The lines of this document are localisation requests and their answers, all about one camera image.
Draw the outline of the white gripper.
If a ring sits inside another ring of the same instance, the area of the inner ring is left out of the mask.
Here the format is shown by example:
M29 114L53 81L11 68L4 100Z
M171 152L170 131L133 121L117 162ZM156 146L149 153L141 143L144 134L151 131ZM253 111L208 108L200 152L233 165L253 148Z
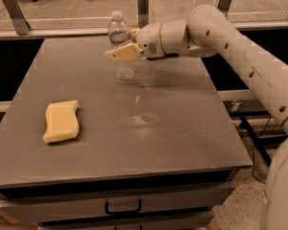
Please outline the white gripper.
M160 23L148 24L141 30L131 28L131 41L105 51L105 57L111 61L129 61L141 57L162 58L163 52L160 40Z

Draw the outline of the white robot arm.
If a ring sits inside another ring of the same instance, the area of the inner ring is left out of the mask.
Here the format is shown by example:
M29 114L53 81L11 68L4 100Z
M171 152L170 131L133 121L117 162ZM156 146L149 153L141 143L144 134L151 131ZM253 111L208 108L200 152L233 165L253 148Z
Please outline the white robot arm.
M288 64L241 34L212 5L185 20L148 24L133 38L105 51L112 61L220 55L287 134L268 171L260 230L288 230Z

